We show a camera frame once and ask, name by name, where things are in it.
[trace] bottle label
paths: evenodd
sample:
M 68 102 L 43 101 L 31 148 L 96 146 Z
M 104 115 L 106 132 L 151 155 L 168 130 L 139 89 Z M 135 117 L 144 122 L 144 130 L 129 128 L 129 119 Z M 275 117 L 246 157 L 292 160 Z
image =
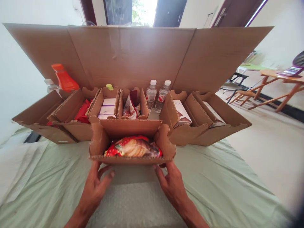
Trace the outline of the bottle label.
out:
M 155 101 L 156 94 L 146 95 L 146 101 Z
M 158 96 L 158 101 L 159 101 L 159 102 L 164 102 L 165 99 L 166 99 L 166 95 L 159 95 L 159 96 Z

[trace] orange plastic bottle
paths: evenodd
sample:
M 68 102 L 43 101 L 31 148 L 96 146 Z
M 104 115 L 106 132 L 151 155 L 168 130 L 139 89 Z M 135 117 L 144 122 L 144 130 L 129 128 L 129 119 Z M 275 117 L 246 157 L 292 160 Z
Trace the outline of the orange plastic bottle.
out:
M 52 68 L 56 72 L 59 87 L 62 90 L 71 92 L 71 90 L 79 89 L 79 85 L 69 76 L 62 64 L 53 64 Z

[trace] open cardboard box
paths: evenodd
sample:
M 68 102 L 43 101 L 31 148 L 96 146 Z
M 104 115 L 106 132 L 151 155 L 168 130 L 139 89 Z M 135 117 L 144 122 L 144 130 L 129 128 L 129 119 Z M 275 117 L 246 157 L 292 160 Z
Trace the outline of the open cardboard box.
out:
M 128 120 L 92 118 L 93 138 L 90 144 L 90 159 L 106 164 L 161 164 L 173 160 L 176 147 L 168 137 L 168 125 L 161 120 Z M 163 156 L 160 158 L 149 157 L 107 157 L 103 156 L 109 148 L 111 141 L 127 136 L 143 135 L 157 144 Z
M 76 143 L 78 140 L 62 126 L 58 126 L 58 128 L 46 126 L 49 122 L 47 117 L 63 102 L 64 100 L 58 95 L 58 93 L 56 91 L 52 91 L 15 116 L 13 120 L 21 126 L 30 128 L 34 132 L 53 141 L 54 143 Z
M 118 119 L 129 119 L 128 117 L 123 117 L 123 110 L 129 93 L 134 90 L 137 91 L 137 102 L 134 105 L 137 106 L 137 104 L 140 104 L 140 115 L 138 116 L 137 119 L 148 119 L 150 112 L 148 109 L 146 96 L 143 89 L 139 89 L 138 87 L 135 87 L 133 90 L 129 90 L 129 89 L 122 90 L 122 95 L 119 101 L 119 108 L 118 108 Z
M 76 90 L 57 109 L 50 113 L 47 119 L 55 125 L 63 126 L 79 141 L 91 140 L 93 135 L 91 125 L 78 122 L 74 118 L 85 99 L 93 100 L 98 92 L 99 89 L 97 88 L 92 91 L 87 88 Z
M 182 102 L 192 120 L 191 125 L 182 124 L 175 127 L 179 121 L 179 115 L 173 100 Z M 219 124 L 219 126 L 214 127 L 214 123 L 219 123 L 220 121 L 208 109 L 204 101 L 208 102 L 226 124 Z M 217 95 L 212 93 L 202 95 L 199 92 L 192 92 L 187 97 L 185 91 L 180 94 L 170 91 L 160 113 L 160 119 L 170 127 L 170 141 L 177 146 L 185 146 L 187 144 L 210 146 L 252 125 Z
M 114 106 L 114 115 L 118 117 L 118 108 L 121 98 L 121 90 L 118 89 L 117 87 L 114 87 L 113 90 L 109 90 L 107 87 L 103 87 L 96 93 L 96 96 L 91 102 L 91 105 L 86 113 L 86 116 L 89 118 L 89 120 L 91 116 L 98 117 L 101 106 L 105 98 L 116 98 L 115 106 Z

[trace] red package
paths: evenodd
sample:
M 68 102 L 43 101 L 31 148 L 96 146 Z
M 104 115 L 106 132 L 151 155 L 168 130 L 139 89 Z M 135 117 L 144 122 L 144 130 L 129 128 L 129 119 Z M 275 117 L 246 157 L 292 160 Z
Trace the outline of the red package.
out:
M 149 143 L 147 137 L 131 136 L 113 142 L 104 155 L 109 157 L 161 157 L 162 152 L 155 142 Z
M 78 122 L 81 122 L 81 123 L 90 124 L 89 119 L 86 116 L 86 111 L 90 107 L 91 102 L 92 102 L 92 100 L 90 100 L 90 101 L 87 99 L 85 100 L 84 104 L 81 106 L 78 113 L 76 114 L 74 120 L 77 120 Z

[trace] white bottle cap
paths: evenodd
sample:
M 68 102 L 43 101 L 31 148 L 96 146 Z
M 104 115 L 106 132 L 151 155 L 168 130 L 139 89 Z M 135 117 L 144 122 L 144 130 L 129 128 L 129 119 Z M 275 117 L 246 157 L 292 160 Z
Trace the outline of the white bottle cap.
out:
M 151 80 L 150 85 L 152 85 L 152 86 L 156 85 L 156 80 Z
M 47 85 L 52 85 L 52 84 L 54 84 L 54 82 L 53 82 L 52 79 L 45 79 L 44 82 L 45 82 L 45 84 L 47 84 Z
M 170 80 L 166 80 L 165 81 L 165 86 L 169 86 L 169 85 L 171 85 L 171 81 Z

